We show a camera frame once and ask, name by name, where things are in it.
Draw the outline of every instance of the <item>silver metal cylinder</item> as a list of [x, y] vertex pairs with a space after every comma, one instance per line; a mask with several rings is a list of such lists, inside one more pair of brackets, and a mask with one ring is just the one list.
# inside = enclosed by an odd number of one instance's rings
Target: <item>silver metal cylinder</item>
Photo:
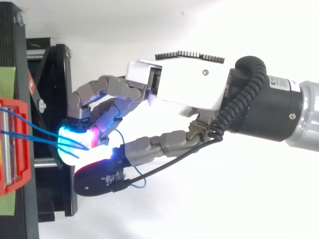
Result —
[[44, 53], [45, 53], [44, 49], [27, 50], [26, 57], [28, 60], [41, 60], [43, 58]]
[[319, 84], [305, 81], [300, 88], [304, 99], [302, 113], [286, 143], [291, 147], [319, 151]]
[[54, 158], [35, 158], [34, 159], [35, 168], [51, 168], [57, 167]]

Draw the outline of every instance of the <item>black cable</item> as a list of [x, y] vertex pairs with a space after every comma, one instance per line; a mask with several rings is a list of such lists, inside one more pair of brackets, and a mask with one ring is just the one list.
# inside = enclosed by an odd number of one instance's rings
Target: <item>black cable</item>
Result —
[[267, 76], [265, 63], [255, 56], [245, 56], [240, 58], [235, 68], [248, 71], [250, 82], [238, 93], [217, 115], [210, 125], [212, 132], [207, 135], [211, 138], [222, 137], [226, 129], [230, 126], [245, 109], [249, 108], [251, 101], [259, 94], [263, 88]]
[[132, 184], [132, 183], [135, 183], [135, 182], [140, 181], [140, 180], [142, 180], [142, 179], [145, 179], [145, 178], [147, 178], [147, 177], [150, 177], [150, 176], [152, 176], [152, 175], [154, 175], [154, 174], [156, 174], [156, 173], [158, 173], [158, 172], [160, 172], [160, 171], [162, 171], [162, 170], [164, 170], [164, 169], [166, 169], [166, 168], [172, 166], [173, 164], [176, 164], [177, 162], [179, 162], [179, 161], [181, 161], [182, 159], [186, 158], [187, 156], [190, 156], [191, 154], [193, 154], [193, 153], [199, 151], [200, 149], [202, 149], [202, 148], [204, 148], [204, 147], [206, 147], [206, 146], [209, 146], [209, 145], [211, 145], [211, 144], [218, 143], [218, 142], [220, 142], [220, 140], [218, 140], [218, 139], [213, 139], [213, 140], [210, 140], [210, 141], [205, 142], [205, 143], [203, 143], [203, 144], [200, 144], [200, 145], [198, 145], [198, 146], [196, 146], [196, 147], [190, 149], [190, 150], [187, 151], [186, 153], [182, 154], [181, 156], [177, 157], [176, 159], [173, 159], [172, 161], [170, 161], [170, 162], [168, 162], [168, 163], [166, 163], [166, 164], [164, 164], [164, 165], [162, 165], [162, 166], [160, 166], [160, 167], [158, 167], [158, 168], [156, 168], [156, 169], [153, 169], [152, 171], [147, 172], [147, 173], [145, 173], [145, 174], [143, 174], [143, 175], [141, 175], [141, 176], [139, 176], [139, 177], [136, 177], [136, 178], [134, 178], [134, 179], [129, 180], [129, 183]]

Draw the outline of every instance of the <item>silver screw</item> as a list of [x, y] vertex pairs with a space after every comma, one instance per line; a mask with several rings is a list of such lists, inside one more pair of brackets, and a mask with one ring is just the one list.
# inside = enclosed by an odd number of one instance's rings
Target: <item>silver screw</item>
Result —
[[294, 120], [296, 118], [296, 114], [295, 113], [290, 113], [289, 114], [289, 119], [290, 120]]
[[207, 76], [209, 74], [209, 71], [208, 70], [203, 70], [203, 75], [204, 76]]
[[70, 49], [67, 49], [66, 52], [65, 52], [65, 55], [69, 59], [72, 58], [72, 51]]
[[43, 99], [40, 99], [38, 101], [38, 109], [39, 109], [40, 113], [43, 113], [44, 110], [46, 109], [46, 104], [44, 103]]
[[25, 26], [25, 17], [24, 17], [24, 12], [19, 11], [14, 18], [15, 23], [17, 23], [19, 26]]

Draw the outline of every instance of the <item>sticker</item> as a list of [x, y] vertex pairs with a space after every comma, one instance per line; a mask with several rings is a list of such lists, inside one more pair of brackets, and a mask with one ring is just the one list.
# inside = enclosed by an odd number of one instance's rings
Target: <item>sticker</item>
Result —
[[291, 90], [292, 91], [297, 91], [297, 92], [300, 92], [300, 86], [299, 86], [299, 83], [296, 82], [296, 81], [293, 81], [293, 80], [289, 80], [290, 82], [290, 87], [291, 87]]
[[287, 79], [275, 77], [275, 76], [268, 76], [269, 77], [269, 86], [274, 89], [283, 90], [283, 91], [290, 91], [290, 84]]
[[31, 95], [33, 95], [34, 90], [35, 90], [35, 83], [33, 81], [31, 73], [29, 72], [29, 91]]

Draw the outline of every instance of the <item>green tape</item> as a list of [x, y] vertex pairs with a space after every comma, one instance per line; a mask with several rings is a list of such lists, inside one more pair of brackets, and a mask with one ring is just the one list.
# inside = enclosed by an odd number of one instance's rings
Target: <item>green tape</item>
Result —
[[15, 191], [0, 197], [0, 216], [14, 216]]
[[[0, 98], [13, 99], [14, 76], [15, 67], [0, 67]], [[0, 216], [14, 216], [14, 209], [15, 191], [0, 196]]]
[[0, 98], [13, 99], [14, 75], [15, 67], [0, 67]]

